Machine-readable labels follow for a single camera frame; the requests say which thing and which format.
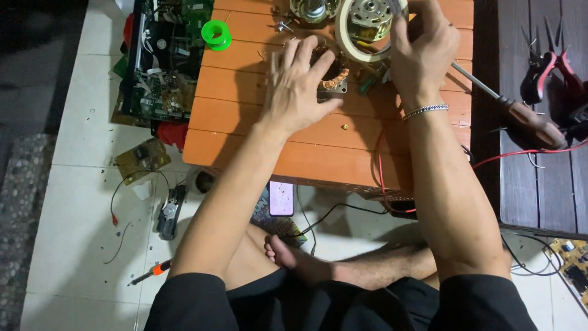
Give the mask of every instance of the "left hand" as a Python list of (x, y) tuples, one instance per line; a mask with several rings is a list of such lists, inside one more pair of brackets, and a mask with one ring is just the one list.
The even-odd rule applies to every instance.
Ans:
[(277, 125), (288, 137), (343, 105), (340, 99), (321, 104), (316, 101), (316, 89), (335, 60), (335, 53), (329, 50), (310, 67), (310, 56), (317, 45), (318, 39), (313, 35), (303, 41), (290, 40), (282, 52), (272, 53), (268, 92), (260, 121)]

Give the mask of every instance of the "orange table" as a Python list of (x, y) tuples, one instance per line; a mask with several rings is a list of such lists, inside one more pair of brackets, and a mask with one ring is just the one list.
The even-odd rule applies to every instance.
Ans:
[[(456, 62), (472, 70), (473, 1), (439, 0), (443, 12), (462, 34)], [(284, 17), (271, 14), (284, 0), (216, 0), (212, 19), (226, 21), (233, 42), (227, 50), (206, 50), (192, 107), (184, 162), (214, 172), (226, 167), (265, 99), (269, 54), (292, 37), (319, 34), (332, 39), (332, 28), (290, 32), (273, 28)], [(340, 187), (365, 193), (378, 188), (376, 141), (386, 128), (380, 151), (387, 196), (410, 197), (412, 171), (407, 131), (397, 106), (400, 99), (391, 83), (373, 87), (367, 96), (357, 93), (362, 80), (350, 73), (345, 104), (318, 123), (288, 139), (274, 170), (273, 180), (312, 186)], [(472, 84), (453, 68), (447, 73), (442, 97), (458, 140), (469, 146)]]

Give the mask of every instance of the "wooden table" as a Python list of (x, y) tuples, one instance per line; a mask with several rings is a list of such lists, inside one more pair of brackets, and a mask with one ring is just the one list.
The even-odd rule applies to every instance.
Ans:
[[(444, 13), (459, 28), (461, 45), (456, 61), (472, 69), (473, 1), (440, 0)], [(206, 50), (192, 107), (184, 161), (222, 171), (251, 125), (258, 119), (265, 98), (269, 54), (296, 36), (319, 34), (332, 40), (332, 25), (295, 33), (276, 32), (284, 20), (272, 16), (271, 8), (285, 12), (284, 0), (216, 0), (212, 19), (226, 21), (233, 37), (221, 52)], [(378, 193), (376, 141), (383, 128), (382, 168), (387, 195), (406, 200), (412, 190), (407, 131), (397, 108), (400, 99), (390, 83), (373, 87), (367, 96), (358, 94), (361, 79), (352, 66), (345, 104), (323, 120), (300, 131), (284, 146), (272, 180), (312, 186)], [(451, 69), (442, 87), (450, 105), (449, 118), (458, 140), (469, 146), (472, 85)]]
[[(588, 2), (586, 0), (477, 0), (474, 75), (495, 91), (521, 100), (520, 84), (529, 67), (529, 47), (523, 33), (538, 37), (541, 52), (547, 50), (544, 17), (552, 29), (565, 21), (568, 58), (582, 80), (588, 80)], [(558, 98), (558, 72), (546, 82), (546, 96), (534, 106), (536, 112), (555, 122), (566, 116)], [(499, 128), (495, 103), (479, 89), (473, 92), (472, 152), (482, 160), (501, 153), (519, 151), (508, 131)], [(571, 153), (538, 154), (535, 168), (526, 155), (516, 155), (485, 164), (476, 170), (501, 226), (546, 236), (588, 239), (588, 148)]]

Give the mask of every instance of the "white tile floor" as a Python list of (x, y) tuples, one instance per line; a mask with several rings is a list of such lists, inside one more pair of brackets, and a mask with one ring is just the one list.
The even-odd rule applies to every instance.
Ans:
[[(165, 198), (161, 177), (151, 174), (156, 194), (140, 201), (121, 187), (114, 201), (119, 226), (109, 215), (112, 193), (121, 179), (111, 158), (149, 138), (149, 130), (109, 123), (120, 79), (109, 73), (119, 59), (124, 16), (114, 0), (90, 0), (72, 82), (53, 160), (41, 223), (31, 263), (22, 330), (142, 330), (164, 276), (137, 286), (126, 285), (147, 272), (155, 261), (172, 256), (178, 240), (162, 241), (153, 232), (154, 209)], [(172, 185), (190, 166), (173, 148), (173, 163), (165, 168)], [(378, 203), (356, 194), (300, 188), (300, 199), (311, 222), (335, 202), (381, 210)], [(202, 195), (189, 193), (179, 222), (181, 233), (198, 208)], [(295, 206), (294, 221), (306, 220)], [(120, 253), (110, 264), (127, 228)], [(388, 240), (413, 240), (412, 221), (342, 208), (318, 227), (316, 255), (335, 260), (380, 247)], [(533, 270), (547, 260), (534, 241), (506, 236), (515, 253)], [(303, 249), (310, 250), (312, 236)], [(588, 319), (558, 275), (513, 279), (540, 330), (586, 330)]]

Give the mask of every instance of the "hand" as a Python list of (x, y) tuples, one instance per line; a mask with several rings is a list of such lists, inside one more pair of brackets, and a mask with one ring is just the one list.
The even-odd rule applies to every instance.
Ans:
[(422, 17), (423, 34), (411, 44), (401, 15), (394, 18), (390, 29), (390, 74), (405, 114), (443, 103), (439, 88), (460, 39), (436, 0), (409, 1), (409, 9)]
[(343, 104), (340, 99), (321, 104), (316, 101), (316, 89), (335, 60), (335, 53), (327, 51), (310, 67), (310, 55), (317, 45), (317, 37), (310, 36), (304, 41), (290, 40), (282, 52), (272, 53), (268, 92), (260, 122), (278, 127), (288, 137)]

